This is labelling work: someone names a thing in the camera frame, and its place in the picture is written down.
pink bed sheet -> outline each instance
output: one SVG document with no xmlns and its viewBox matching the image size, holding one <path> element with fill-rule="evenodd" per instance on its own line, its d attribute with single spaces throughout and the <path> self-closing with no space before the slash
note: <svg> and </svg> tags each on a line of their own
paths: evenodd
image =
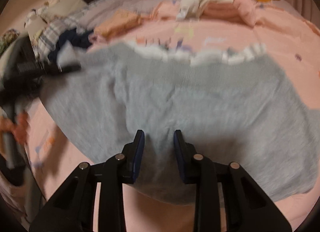
<svg viewBox="0 0 320 232">
<path fill-rule="evenodd" d="M 140 44 L 161 43 L 192 51 L 229 47 L 242 50 L 252 43 L 264 43 L 304 103 L 310 108 L 320 108 L 319 30 L 281 9 L 261 6 L 257 9 L 257 25 L 253 29 L 223 21 L 156 21 L 129 32 L 122 40 Z M 29 158 L 48 199 L 80 162 L 91 161 L 68 141 L 39 101 L 35 102 L 30 114 Z M 320 176 L 310 192 L 293 195 L 276 202 L 276 205 L 296 229 L 319 196 Z M 192 231 L 192 206 L 161 203 L 124 185 L 124 208 L 128 232 Z"/>
</svg>

blue gripper pad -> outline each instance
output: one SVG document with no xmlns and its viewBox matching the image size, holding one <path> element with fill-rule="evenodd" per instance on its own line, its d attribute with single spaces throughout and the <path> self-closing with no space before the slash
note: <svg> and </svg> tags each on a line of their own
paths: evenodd
<svg viewBox="0 0 320 232">
<path fill-rule="evenodd" d="M 185 143 L 180 130 L 173 134 L 174 151 L 177 158 L 180 178 L 185 184 L 193 184 L 199 178 L 199 169 L 192 162 L 196 149 L 192 144 Z"/>
<path fill-rule="evenodd" d="M 144 141 L 145 141 L 144 132 L 142 130 L 138 130 L 133 141 L 134 144 L 137 144 L 136 152 L 133 157 L 133 175 L 132 175 L 133 182 L 135 182 L 137 177 L 139 176 L 142 154 L 144 149 Z"/>
</svg>

bed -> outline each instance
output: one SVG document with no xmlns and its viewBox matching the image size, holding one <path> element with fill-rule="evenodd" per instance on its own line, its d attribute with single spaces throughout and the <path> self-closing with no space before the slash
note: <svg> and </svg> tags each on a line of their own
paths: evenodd
<svg viewBox="0 0 320 232">
<path fill-rule="evenodd" d="M 119 7 L 140 9 L 139 12 L 150 13 L 160 1 L 165 0 L 150 0 L 143 5 L 140 0 L 98 0 L 67 18 L 52 22 L 40 37 L 39 53 L 42 57 L 47 56 L 54 49 L 59 35 L 66 29 L 76 27 L 79 33 L 85 29 L 92 29 L 111 17 Z M 297 0 L 287 1 L 291 1 L 291 4 L 299 10 Z M 284 68 L 302 101 L 309 108 L 318 109 L 320 108 L 320 64 L 316 47 L 320 34 L 313 24 L 300 18 L 300 15 L 302 14 L 317 25 L 316 14 L 319 11 L 315 9 L 315 3 L 312 0 L 309 0 L 309 4 L 313 8 L 306 9 L 306 2 L 308 1 L 301 1 L 303 5 L 300 6 L 299 12 L 284 1 L 280 4 L 275 2 L 259 6 L 257 17 L 260 25 L 254 30 L 225 22 L 200 21 L 190 26 L 188 23 L 156 21 L 130 31 L 121 40 L 139 39 L 150 42 L 158 38 L 165 41 L 168 36 L 171 36 L 172 45 L 175 46 L 183 35 L 183 44 L 181 43 L 180 46 L 183 45 L 186 49 L 191 48 L 193 51 L 199 51 L 203 47 L 227 49 L 230 43 L 236 50 L 242 50 L 252 43 L 263 43 L 277 64 Z M 296 25 L 295 30 L 290 28 L 293 24 Z M 206 32 L 208 28 L 215 29 L 219 34 L 212 35 L 211 32 Z M 235 33 L 246 38 L 240 40 Z M 94 45 L 91 52 L 104 45 Z M 29 114 L 30 165 L 46 199 L 49 199 L 80 162 L 93 163 L 93 161 L 68 140 L 39 100 L 33 103 Z M 277 201 L 276 205 L 295 230 L 305 220 L 319 195 L 320 178 L 307 193 L 289 196 Z M 192 230 L 193 206 L 163 203 L 124 185 L 124 208 L 128 231 Z"/>
</svg>

